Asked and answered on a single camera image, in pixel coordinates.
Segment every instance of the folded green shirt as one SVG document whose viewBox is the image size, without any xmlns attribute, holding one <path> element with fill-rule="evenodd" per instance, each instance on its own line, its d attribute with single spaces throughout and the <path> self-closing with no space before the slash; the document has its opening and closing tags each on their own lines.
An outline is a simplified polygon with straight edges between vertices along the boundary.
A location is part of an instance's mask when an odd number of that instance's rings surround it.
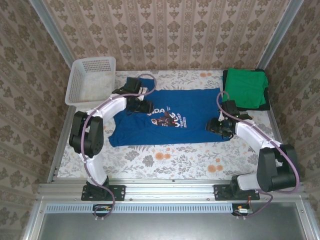
<svg viewBox="0 0 320 240">
<path fill-rule="evenodd" d="M 263 71 L 229 68 L 224 90 L 237 107 L 257 109 L 266 103 L 264 91 L 267 87 L 268 79 Z"/>
</svg>

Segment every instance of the patterned wallpaper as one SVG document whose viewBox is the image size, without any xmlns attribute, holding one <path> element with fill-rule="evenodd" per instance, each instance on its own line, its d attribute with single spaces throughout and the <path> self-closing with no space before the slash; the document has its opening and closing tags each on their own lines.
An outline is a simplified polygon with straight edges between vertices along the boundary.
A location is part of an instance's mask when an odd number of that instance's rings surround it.
<svg viewBox="0 0 320 240">
<path fill-rule="evenodd" d="M 64 123 L 69 68 L 27 0 L 0 1 L 0 239 L 19 239 Z"/>
<path fill-rule="evenodd" d="M 304 0 L 266 73 L 281 136 L 295 146 L 320 222 L 320 0 Z"/>
<path fill-rule="evenodd" d="M 74 59 L 117 70 L 255 68 L 290 0 L 44 0 Z"/>
</svg>

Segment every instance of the blue t-shirt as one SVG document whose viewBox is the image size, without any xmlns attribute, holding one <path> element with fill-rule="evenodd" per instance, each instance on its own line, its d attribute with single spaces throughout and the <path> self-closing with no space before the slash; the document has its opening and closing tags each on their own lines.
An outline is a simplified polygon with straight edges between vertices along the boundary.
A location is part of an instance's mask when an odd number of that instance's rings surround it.
<svg viewBox="0 0 320 240">
<path fill-rule="evenodd" d="M 151 90 L 150 79 L 140 79 Z M 206 124 L 219 117 L 216 89 L 155 90 L 144 99 L 153 102 L 150 114 L 126 110 L 114 116 L 115 130 L 109 137 L 113 147 L 223 142 L 220 135 L 206 131 Z"/>
</svg>

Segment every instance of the white plastic basket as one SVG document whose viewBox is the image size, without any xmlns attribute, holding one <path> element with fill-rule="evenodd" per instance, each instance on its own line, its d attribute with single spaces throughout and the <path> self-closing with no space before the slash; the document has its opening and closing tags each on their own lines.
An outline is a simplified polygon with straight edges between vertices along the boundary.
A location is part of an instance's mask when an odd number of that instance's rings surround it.
<svg viewBox="0 0 320 240">
<path fill-rule="evenodd" d="M 87 57 L 72 64 L 65 103 L 80 109 L 98 106 L 115 89 L 116 59 L 112 56 Z"/>
</svg>

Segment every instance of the floral mattress cover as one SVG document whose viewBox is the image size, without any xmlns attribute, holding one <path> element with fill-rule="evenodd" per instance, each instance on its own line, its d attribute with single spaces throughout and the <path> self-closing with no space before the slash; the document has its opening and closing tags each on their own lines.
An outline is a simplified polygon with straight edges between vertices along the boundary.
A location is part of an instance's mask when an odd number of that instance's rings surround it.
<svg viewBox="0 0 320 240">
<path fill-rule="evenodd" d="M 157 90 L 191 90 L 222 87 L 221 70 L 118 71 L 115 87 L 127 77 L 149 73 L 157 79 Z M 259 128 L 273 137 L 267 111 L 247 111 Z M 258 155 L 241 138 L 226 142 L 133 145 L 112 147 L 108 137 L 115 129 L 111 119 L 104 126 L 103 167 L 115 179 L 230 180 L 233 175 L 254 172 Z M 58 178 L 85 178 L 80 157 L 69 141 L 59 166 Z"/>
</svg>

